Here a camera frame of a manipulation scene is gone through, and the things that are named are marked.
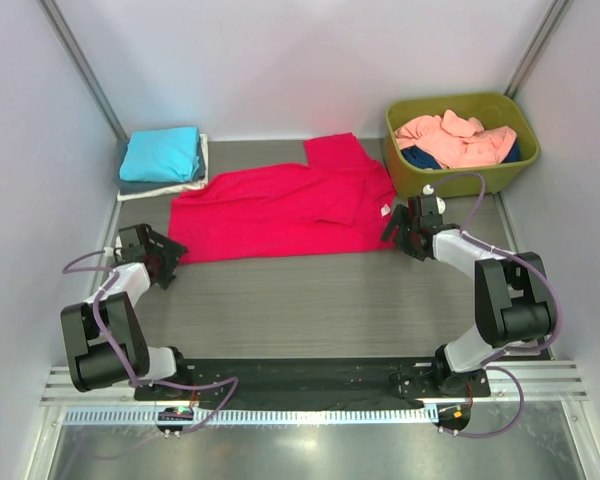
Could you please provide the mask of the red t shirt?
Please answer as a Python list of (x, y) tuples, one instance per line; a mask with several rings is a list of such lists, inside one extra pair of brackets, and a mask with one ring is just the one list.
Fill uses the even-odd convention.
[(396, 191), (351, 133), (306, 140), (306, 161), (223, 173), (171, 203), (185, 264), (387, 248)]

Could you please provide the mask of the olive green plastic bin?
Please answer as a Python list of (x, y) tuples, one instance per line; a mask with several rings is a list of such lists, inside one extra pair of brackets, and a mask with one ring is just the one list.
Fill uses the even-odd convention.
[[(464, 168), (463, 176), (449, 177), (452, 169), (424, 170), (409, 163), (399, 149), (395, 130), (422, 115), (442, 114), (452, 110), (463, 118), (474, 117), (484, 127), (510, 127), (517, 134), (520, 160), (496, 166)], [(504, 190), (524, 168), (539, 157), (540, 144), (531, 125), (518, 105), (509, 97), (496, 92), (465, 93), (400, 100), (391, 104), (385, 113), (387, 135), (384, 140), (384, 160), (397, 194), (403, 198), (422, 192), (425, 185), (435, 186), (442, 198), (489, 194)]]

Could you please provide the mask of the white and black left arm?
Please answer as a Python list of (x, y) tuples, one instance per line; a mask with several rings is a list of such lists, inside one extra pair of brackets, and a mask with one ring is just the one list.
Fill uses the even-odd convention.
[(186, 246), (146, 223), (123, 228), (114, 247), (67, 264), (64, 274), (101, 272), (103, 283), (84, 301), (62, 309), (60, 322), (69, 374), (80, 392), (129, 381), (134, 388), (175, 389), (191, 379), (175, 347), (151, 347), (135, 312), (153, 286), (167, 289)]

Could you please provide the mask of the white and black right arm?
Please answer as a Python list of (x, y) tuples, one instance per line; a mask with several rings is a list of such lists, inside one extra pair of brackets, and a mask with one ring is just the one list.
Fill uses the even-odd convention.
[(406, 255), (450, 265), (474, 283), (473, 326), (440, 346), (430, 367), (396, 372), (406, 398), (485, 394), (486, 364), (552, 335), (558, 318), (538, 254), (489, 245), (445, 222), (443, 212), (443, 201), (433, 194), (411, 197), (394, 208), (382, 234)]

